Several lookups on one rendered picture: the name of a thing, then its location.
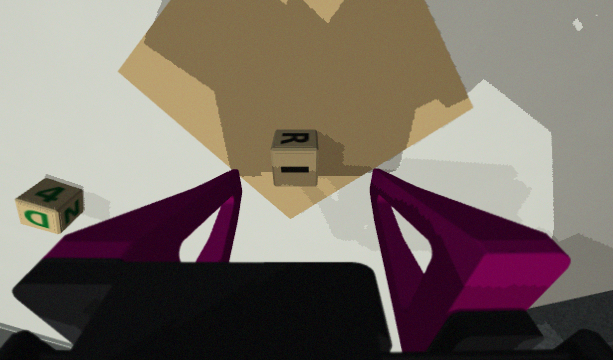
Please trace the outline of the tan flat mat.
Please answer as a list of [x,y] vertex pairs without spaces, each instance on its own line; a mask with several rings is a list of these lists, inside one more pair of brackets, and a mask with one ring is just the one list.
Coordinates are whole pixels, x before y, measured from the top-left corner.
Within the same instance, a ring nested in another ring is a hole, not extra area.
[[[473,108],[425,0],[170,0],[118,72],[289,219]],[[318,185],[276,187],[276,130]]]

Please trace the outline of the beige letter block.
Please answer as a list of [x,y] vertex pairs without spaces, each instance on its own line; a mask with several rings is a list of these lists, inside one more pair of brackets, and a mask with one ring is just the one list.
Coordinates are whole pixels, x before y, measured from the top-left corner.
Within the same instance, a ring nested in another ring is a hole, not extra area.
[[318,134],[313,130],[276,130],[271,146],[276,187],[318,185]]
[[61,234],[83,213],[82,189],[44,178],[15,199],[20,223]]

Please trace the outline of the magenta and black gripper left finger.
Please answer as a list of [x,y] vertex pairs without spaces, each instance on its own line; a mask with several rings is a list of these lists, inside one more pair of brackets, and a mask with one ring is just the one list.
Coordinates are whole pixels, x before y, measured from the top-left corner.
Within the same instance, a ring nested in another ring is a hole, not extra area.
[[64,235],[42,259],[181,262],[182,242],[220,208],[195,262],[229,262],[241,198],[239,170],[232,169],[195,188]]

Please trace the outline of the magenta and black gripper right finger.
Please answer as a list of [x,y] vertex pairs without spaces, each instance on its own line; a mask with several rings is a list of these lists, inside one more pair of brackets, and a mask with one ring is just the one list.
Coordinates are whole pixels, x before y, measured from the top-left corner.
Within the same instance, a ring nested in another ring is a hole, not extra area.
[[[456,312],[526,311],[571,262],[547,233],[378,168],[370,198],[402,351],[426,351]],[[429,241],[425,273],[392,207]]]

